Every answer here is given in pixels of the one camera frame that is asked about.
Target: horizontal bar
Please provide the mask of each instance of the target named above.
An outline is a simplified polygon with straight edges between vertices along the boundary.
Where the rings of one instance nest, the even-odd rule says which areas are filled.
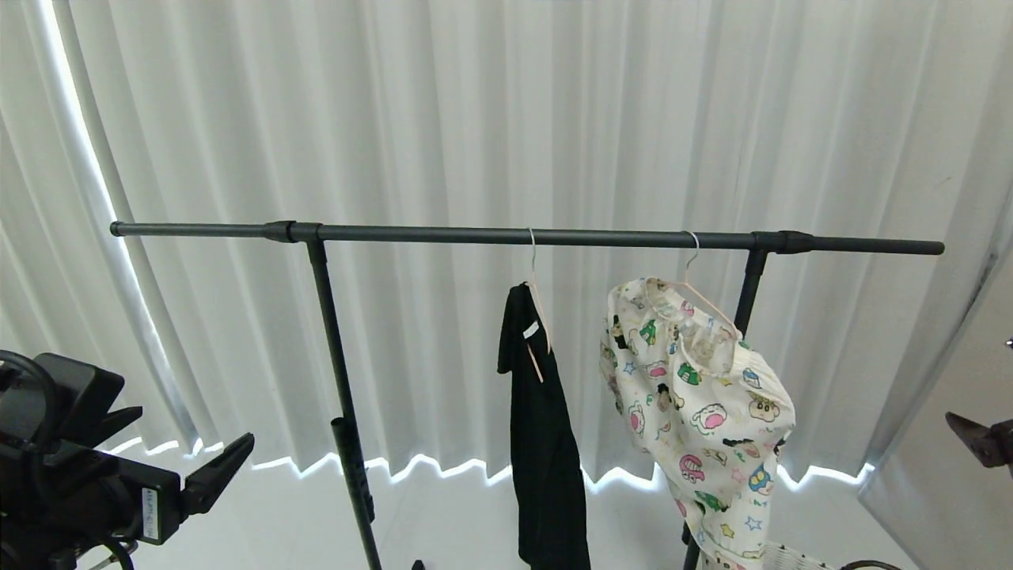
[[[202,237],[268,237],[284,233],[288,222],[271,224],[156,224],[112,222],[113,235],[176,235]],[[756,231],[719,233],[688,231],[624,231],[599,229],[533,229],[488,227],[324,225],[295,222],[289,236],[334,241],[395,241],[410,243],[531,243],[531,232],[539,245],[585,245],[603,247],[682,247],[705,249],[767,249],[773,252],[866,251],[938,255],[939,241],[880,239],[869,237],[817,237],[797,232]]]

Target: black sleeve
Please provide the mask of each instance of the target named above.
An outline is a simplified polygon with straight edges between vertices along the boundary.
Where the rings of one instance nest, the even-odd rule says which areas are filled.
[[[517,343],[517,295],[512,289],[506,297],[506,308],[503,310],[503,326],[499,330],[499,359],[496,373],[505,375],[514,369],[514,351]]]

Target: clothing rack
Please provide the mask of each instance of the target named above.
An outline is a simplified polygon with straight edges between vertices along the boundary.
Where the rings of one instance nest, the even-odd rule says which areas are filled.
[[[799,231],[754,231],[751,233],[612,231],[580,229],[505,229],[477,227],[427,226],[368,226],[324,225],[312,222],[277,221],[265,224],[179,224],[127,223],[115,221],[109,226],[114,236],[172,235],[191,237],[261,237],[286,243],[306,243],[313,276],[316,281],[320,312],[323,317],[327,348],[330,351],[334,381],[341,403],[339,418],[331,421],[345,485],[352,499],[359,534],[370,570],[381,570],[380,555],[373,537],[375,519],[373,497],[366,479],[366,465],[356,423],[356,412],[348,385],[348,374],[341,348],[337,312],[327,271],[324,241],[395,241],[414,243],[499,243],[541,245],[580,245],[604,247],[666,247],[703,249],[747,249],[746,274],[735,311],[735,327],[746,334],[769,253],[803,253],[806,251],[863,251],[871,253],[907,253],[939,255],[944,245],[939,241],[878,239],[864,237],[819,237]],[[683,525],[683,543],[687,545],[684,570],[697,567],[700,547]],[[412,570],[423,570],[416,560]]]

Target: garment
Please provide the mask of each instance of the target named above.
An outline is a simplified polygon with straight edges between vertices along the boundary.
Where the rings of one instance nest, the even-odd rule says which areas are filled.
[[[580,458],[556,358],[527,284],[506,299],[497,371],[513,373],[511,463],[521,559],[539,570],[589,569]]]
[[[761,570],[777,454],[795,423],[763,357],[656,277],[609,295],[601,370],[634,444],[649,452],[700,550]]]

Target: black shirt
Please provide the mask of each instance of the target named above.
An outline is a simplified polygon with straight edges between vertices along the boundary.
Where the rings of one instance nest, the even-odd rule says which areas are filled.
[[[538,570],[590,569],[580,458],[556,358],[547,350],[545,326],[527,284],[506,298],[497,371],[514,374],[510,447],[521,559]]]

